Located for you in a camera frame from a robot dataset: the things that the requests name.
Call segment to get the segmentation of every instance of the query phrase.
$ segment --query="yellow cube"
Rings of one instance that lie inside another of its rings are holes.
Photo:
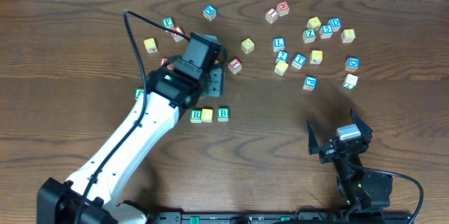
[[[241,50],[243,50],[243,52],[245,52],[246,54],[250,53],[254,50],[254,42],[251,41],[251,39],[247,38],[241,43]]]
[[[146,39],[143,41],[145,44],[145,48],[147,49],[148,53],[153,53],[157,51],[156,42],[154,41],[154,38]]]
[[[203,109],[201,111],[201,121],[202,122],[212,122],[213,110]]]
[[[352,42],[356,38],[356,33],[353,29],[345,29],[342,33],[342,41],[343,43]]]
[[[280,76],[283,76],[284,73],[286,73],[288,69],[288,63],[284,61],[279,61],[276,67],[274,68],[275,73],[279,74]]]
[[[310,64],[320,64],[323,60],[323,51],[311,51]]]
[[[313,29],[315,31],[318,31],[321,27],[321,21],[318,19],[318,17],[313,17],[307,22],[307,28]]]

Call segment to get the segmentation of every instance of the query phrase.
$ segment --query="wooden table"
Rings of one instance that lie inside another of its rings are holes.
[[[306,120],[326,139],[351,122],[354,108],[374,129],[365,166],[408,174],[424,186],[417,223],[449,218],[449,0],[287,0],[290,13],[270,25],[264,13],[284,0],[0,0],[0,222],[32,223],[36,193],[48,177],[63,181],[123,121],[140,75],[123,9],[186,32],[214,34],[243,69],[227,70],[224,95],[199,107],[227,105],[227,123],[191,124],[188,116],[148,154],[123,191],[149,209],[294,211],[346,204],[332,164],[307,153]],[[203,17],[217,7],[212,22]],[[339,17],[356,39],[301,39],[307,20]],[[147,71],[182,54],[169,34],[132,19]],[[143,40],[154,37],[157,53]],[[255,50],[245,55],[250,37]],[[273,73],[272,39],[292,57],[324,51],[284,77]],[[347,56],[361,59],[354,90],[342,88]],[[303,91],[307,75],[318,78]],[[413,211],[418,190],[394,179],[391,210]]]

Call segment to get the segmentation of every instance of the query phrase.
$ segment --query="letter on block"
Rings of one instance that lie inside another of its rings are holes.
[[[310,64],[320,64],[323,60],[323,51],[311,51]]]
[[[167,17],[162,20],[162,25],[164,27],[167,27],[168,29],[173,29],[173,28],[175,28],[175,21],[173,20],[172,17]]]
[[[307,28],[318,31],[321,27],[321,21],[318,17],[313,17],[307,22]]]
[[[270,24],[273,24],[279,17],[279,13],[274,10],[274,8],[271,8],[267,11],[265,14],[265,20],[267,20]]]
[[[136,88],[134,91],[134,98],[137,100],[143,94],[143,88]]]
[[[148,53],[153,53],[157,51],[156,42],[154,41],[154,38],[146,39],[143,41],[145,44],[145,48],[147,49]]]
[[[328,25],[332,27],[332,31],[336,32],[340,30],[342,23],[339,18],[331,18],[328,22]]]
[[[241,43],[241,50],[243,50],[245,54],[250,53],[251,51],[254,50],[254,42],[251,41],[251,39],[247,38]]]
[[[330,25],[322,25],[320,28],[320,37],[322,39],[327,39],[332,36],[332,27]]]
[[[161,58],[161,66],[162,66],[164,63],[166,63],[167,60],[168,60],[168,58]],[[167,69],[173,70],[173,64],[167,65]]]
[[[276,11],[279,13],[279,16],[287,15],[288,11],[290,11],[290,6],[287,4],[287,1],[281,2],[276,7]]]
[[[217,16],[217,9],[215,7],[208,5],[203,10],[203,15],[208,19],[209,21],[213,20],[215,16]]]
[[[243,67],[241,61],[237,58],[232,59],[229,63],[228,63],[228,68],[229,70],[232,72],[232,74],[237,74],[239,73],[239,71],[241,71],[241,68]]]
[[[202,122],[212,122],[213,118],[213,110],[212,109],[203,109],[201,112],[201,121]]]
[[[301,70],[301,67],[306,63],[307,58],[300,53],[296,54],[295,59],[292,62],[292,66]]]
[[[348,60],[346,60],[344,69],[349,72],[355,72],[358,69],[359,64],[360,61],[358,58],[350,57],[348,58]]]
[[[343,81],[343,87],[346,88],[354,88],[357,84],[358,77],[354,76],[353,74],[348,74]]]
[[[179,32],[179,33],[181,33],[181,34],[184,34],[184,32],[182,31],[182,29],[181,29],[180,26],[177,26],[177,27],[173,28],[173,30],[176,31],[176,32]],[[171,33],[171,36],[174,38],[174,40],[175,40],[176,42],[178,42],[178,41],[184,39],[184,38],[182,38],[181,36],[179,36],[179,35],[177,35],[177,34],[173,34],[173,33]]]
[[[302,34],[302,39],[304,40],[304,43],[313,42],[316,38],[315,31],[313,29],[307,29]]]
[[[288,60],[288,52],[287,51],[279,51],[278,56],[276,56],[276,63],[279,61],[287,62]]]
[[[283,76],[284,73],[286,73],[288,69],[288,63],[284,62],[284,61],[279,61],[278,64],[276,65],[276,67],[274,68],[275,73]]]
[[[273,39],[273,51],[281,51],[286,47],[286,40],[284,38],[274,38]]]
[[[316,87],[316,78],[314,77],[306,77],[304,81],[304,86],[302,87],[304,90],[313,91]]]
[[[201,123],[201,110],[192,110],[190,112],[191,123]]]
[[[218,108],[218,121],[229,121],[229,108]]]
[[[345,29],[342,33],[342,41],[343,43],[352,42],[356,38],[356,33],[353,29]]]

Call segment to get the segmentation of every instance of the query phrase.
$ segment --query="wooden surface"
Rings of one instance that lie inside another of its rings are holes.
[[[164,136],[123,191],[147,208],[185,211],[294,211],[346,204],[332,164],[307,153],[306,120],[326,139],[350,122],[353,107],[374,129],[365,166],[408,174],[424,186],[417,223],[449,218],[449,0],[287,0],[273,25],[264,13],[283,0],[0,0],[0,222],[32,223],[36,193],[63,181],[114,132],[135,100],[140,75],[123,25],[128,8],[155,20],[173,16],[186,32],[214,34],[243,69],[227,70],[224,95],[199,107],[227,105],[227,123],[191,124]],[[208,22],[202,9],[213,4]],[[356,39],[302,42],[307,20],[339,17]],[[147,71],[183,53],[169,34],[132,20]],[[274,37],[297,52],[324,51],[284,77],[273,73]],[[155,37],[159,51],[145,53]],[[244,55],[250,37],[255,50]],[[347,56],[361,59],[357,87],[342,88]],[[318,78],[303,91],[306,75]],[[391,210],[413,211],[418,190],[394,179]]]

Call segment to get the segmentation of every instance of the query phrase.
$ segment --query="toy block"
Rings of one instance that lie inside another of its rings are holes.
[[[243,64],[241,63],[241,61],[239,59],[234,58],[228,63],[227,66],[228,66],[229,70],[232,72],[232,74],[237,74],[237,73],[239,73],[239,71],[241,71]]]
[[[327,39],[332,36],[332,27],[330,25],[322,25],[320,28],[320,37],[322,39]]]
[[[274,38],[273,39],[273,51],[281,51],[286,47],[286,40],[284,38]]]
[[[279,16],[287,15],[288,11],[290,11],[290,6],[287,4],[287,1],[281,2],[276,7],[276,11],[279,13]]]
[[[318,17],[313,17],[307,22],[307,28],[313,29],[315,31],[318,31],[321,27],[321,21],[318,19]]]
[[[161,59],[161,66],[162,66],[164,63],[166,63],[167,60],[168,60],[168,58],[162,58],[162,59]],[[173,64],[171,63],[171,64],[167,65],[167,69],[173,70]]]
[[[279,51],[278,56],[276,56],[276,63],[279,61],[287,62],[288,60],[288,52],[287,51]]]
[[[328,21],[328,25],[330,25],[332,27],[333,32],[336,32],[336,31],[340,30],[342,23],[339,18],[331,18]]]
[[[343,81],[343,87],[346,88],[354,88],[357,84],[358,77],[354,76],[353,74],[348,74]]]
[[[213,118],[213,110],[212,109],[203,109],[201,111],[201,121],[202,122],[212,122]]]
[[[265,20],[267,20],[270,24],[273,24],[279,17],[279,13],[274,10],[274,8],[271,8],[267,11],[265,14]]]
[[[162,25],[164,27],[167,27],[168,29],[173,29],[173,28],[175,28],[175,21],[173,20],[172,17],[167,17],[162,20]]]
[[[297,53],[292,62],[292,66],[301,70],[301,67],[306,63],[307,58],[300,53]]]
[[[215,7],[208,5],[203,10],[203,15],[208,19],[209,21],[213,20],[217,16],[217,9]]]
[[[279,61],[276,67],[274,68],[275,73],[279,74],[280,76],[283,76],[284,73],[286,73],[288,69],[288,63],[284,61]]]
[[[304,80],[304,86],[302,87],[304,90],[313,91],[316,87],[316,80],[315,77],[306,77]]]
[[[342,33],[342,41],[343,43],[352,42],[356,38],[356,33],[353,29],[345,29]]]
[[[307,29],[302,33],[302,39],[304,43],[313,42],[316,38],[315,31],[313,29]]]
[[[134,91],[134,98],[137,100],[143,94],[143,88],[136,88]]]
[[[148,53],[153,53],[157,51],[156,42],[154,41],[154,38],[146,39],[143,41],[145,44],[145,48],[147,49]]]
[[[229,121],[229,108],[218,108],[218,121]]]
[[[201,123],[201,110],[190,111],[190,122],[191,123]]]
[[[346,60],[346,65],[344,66],[344,69],[349,72],[355,72],[358,69],[360,60],[355,57],[350,57],[348,60]]]
[[[181,34],[184,34],[184,32],[182,31],[182,29],[181,29],[180,26],[177,26],[177,27],[173,28],[173,30],[176,31],[176,32],[179,32],[179,33],[181,33]],[[173,39],[174,39],[176,42],[178,42],[178,41],[184,39],[182,36],[177,35],[177,34],[173,34],[173,33],[171,33],[171,36],[173,37]]]
[[[251,39],[247,38],[241,43],[241,50],[243,50],[245,54],[250,53],[251,51],[254,50],[254,42],[251,41]]]
[[[311,51],[310,64],[320,64],[323,60],[323,51]]]

